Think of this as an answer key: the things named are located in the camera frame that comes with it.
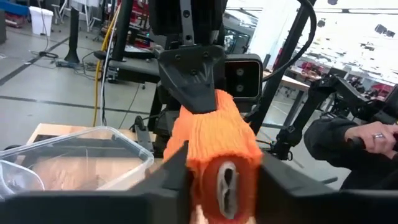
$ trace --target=orange knitted sock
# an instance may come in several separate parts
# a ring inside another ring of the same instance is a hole
[[[246,223],[254,215],[257,192],[257,168],[262,152],[256,136],[239,114],[233,98],[216,90],[217,110],[192,114],[181,107],[172,137],[164,151],[167,160],[189,140],[187,167],[193,172],[193,207],[201,205],[209,223]],[[231,161],[238,173],[238,211],[234,218],[225,218],[217,200],[217,175],[222,163]]]

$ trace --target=gray floor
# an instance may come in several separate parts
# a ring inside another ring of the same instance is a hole
[[[35,57],[31,51],[43,50],[47,40],[43,36],[33,35],[30,24],[23,29],[7,28],[7,41],[0,45],[0,149],[11,144],[24,144],[39,123],[70,124],[91,126],[93,119],[92,80],[79,76],[68,68],[55,68],[50,60],[41,58],[15,74],[14,70],[23,66],[26,61]],[[54,32],[49,38],[49,47],[62,42],[68,37],[66,25],[53,25]],[[80,32],[78,55],[80,59],[93,50],[101,47],[100,42],[93,42],[94,34]],[[52,50],[63,58],[68,52],[68,42]],[[90,55],[85,62],[96,62]],[[146,84],[146,89],[139,88],[137,83],[120,83],[106,85],[106,112],[108,125],[115,128],[128,128],[137,115],[146,116],[152,103],[155,85]],[[283,123],[292,100],[277,95],[266,116],[267,123]],[[309,125],[319,114],[314,113]],[[262,128],[258,138],[275,139],[279,130]],[[330,184],[340,187],[348,175],[348,170],[338,169],[326,162],[314,160],[307,152],[303,142],[292,149],[294,160],[289,165],[317,180],[337,176],[339,180]]]

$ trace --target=finger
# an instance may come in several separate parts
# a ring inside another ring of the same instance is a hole
[[[382,152],[388,152],[391,151],[394,146],[396,145],[396,139],[393,135],[393,133],[389,132],[388,128],[384,132],[382,132],[384,137],[386,137],[386,145],[384,146],[384,149]]]
[[[365,143],[365,149],[368,152],[374,152],[374,139],[371,134],[364,134],[360,136],[360,138],[363,140],[363,143]]]
[[[398,125],[394,124],[394,125],[386,125],[386,126],[391,133],[394,133],[394,134],[398,133]]]
[[[373,153],[382,153],[386,148],[387,139],[386,138],[374,138],[374,151]]]

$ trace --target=clear plastic lid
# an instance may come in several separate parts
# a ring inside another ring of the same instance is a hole
[[[97,127],[0,153],[0,198],[33,190],[126,190],[153,155],[118,130]]]

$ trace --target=white trash bin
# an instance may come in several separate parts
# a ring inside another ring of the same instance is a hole
[[[29,11],[32,16],[32,32],[37,35],[47,34],[47,36],[50,37],[51,23],[54,13],[34,6],[29,7]]]

